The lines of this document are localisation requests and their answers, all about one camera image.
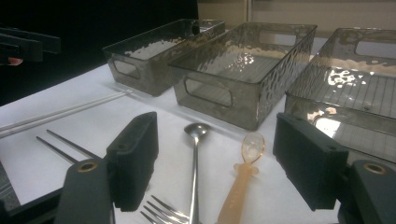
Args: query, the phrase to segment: textured plastic bin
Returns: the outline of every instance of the textured plastic bin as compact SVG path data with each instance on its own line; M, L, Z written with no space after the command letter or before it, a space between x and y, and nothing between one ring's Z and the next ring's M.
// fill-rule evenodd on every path
M396 163L396 31L338 29L287 91L286 113L350 148L349 162Z
M316 28L242 23L169 63L177 102L256 130L307 66Z
M179 20L103 48L114 79L158 96L172 87L167 63L225 31L224 21Z

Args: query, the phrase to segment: bin handle cutout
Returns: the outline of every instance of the bin handle cutout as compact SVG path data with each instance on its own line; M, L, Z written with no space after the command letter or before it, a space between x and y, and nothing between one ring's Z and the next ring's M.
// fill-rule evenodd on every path
M133 64L125 63L118 60L113 61L113 63L114 63L114 67L119 73L124 74L125 76L128 77L134 77L136 79L140 79L140 74L137 71L136 66L134 66Z
M294 46L297 36L294 32L262 30L259 33L259 40L262 44Z
M227 107L233 105L231 92L225 88L210 85L188 77L184 79L184 86L187 94L191 96Z
M396 59L396 43L390 40L363 39L355 48L360 56Z

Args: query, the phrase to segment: spoon bowl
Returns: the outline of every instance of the spoon bowl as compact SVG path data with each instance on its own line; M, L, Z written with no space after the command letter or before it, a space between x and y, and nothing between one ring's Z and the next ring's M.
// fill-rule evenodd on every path
M209 131L209 126L204 123L192 123L184 128L186 132L192 138L200 138Z
M244 162L253 164L264 153L264 137L259 133L249 133L242 143L242 158Z

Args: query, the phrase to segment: fork tines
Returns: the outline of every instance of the fork tines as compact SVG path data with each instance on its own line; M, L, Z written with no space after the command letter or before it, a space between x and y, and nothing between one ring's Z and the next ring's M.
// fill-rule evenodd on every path
M151 197L161 206L157 206L154 203L148 201L148 206L143 206L148 212L150 212L155 218L150 217L144 212L140 212L151 224L185 224L189 223L189 217L184 215L182 212L177 211L175 208L169 206L163 201L159 200L157 197L151 195Z

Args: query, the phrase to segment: chopsticks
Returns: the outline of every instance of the chopsticks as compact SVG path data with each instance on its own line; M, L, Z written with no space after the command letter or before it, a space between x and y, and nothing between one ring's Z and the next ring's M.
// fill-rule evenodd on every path
M76 151L85 154L88 157L91 157L93 159L101 159L100 157L98 157L97 155L91 153L89 150L73 143L70 140L67 140L66 138L60 136L59 134L51 131L51 130L47 130L47 133L51 134L52 136L56 137L57 139L61 140L62 142L65 142L66 144L70 145L73 149L75 149ZM46 140L44 140L43 138L37 136L36 139L38 141L40 141L41 143L43 143L44 145L46 145L47 147L49 147L50 149L54 150L55 152L59 153L62 157L64 157L67 161L74 163L77 163L78 160L74 159L73 157L69 156L67 153L63 152L62 150L60 150L59 148L57 148L56 146L54 146L53 144L47 142Z
M58 111L54 111L45 115L40 115L37 117L33 117L30 119L26 119L14 124L8 124L5 125L3 127L0 127L0 138L9 136L11 134L14 133L19 133L21 131L30 129L30 128L34 128L35 126L56 120L56 119L61 119L63 117L66 117L68 115L77 113L79 111L94 107L96 105L101 105L104 104L106 102L118 99L124 95L130 94L132 91L120 91L118 93L97 99L97 100L93 100L93 101L89 101L87 103L83 103L80 105L73 105Z

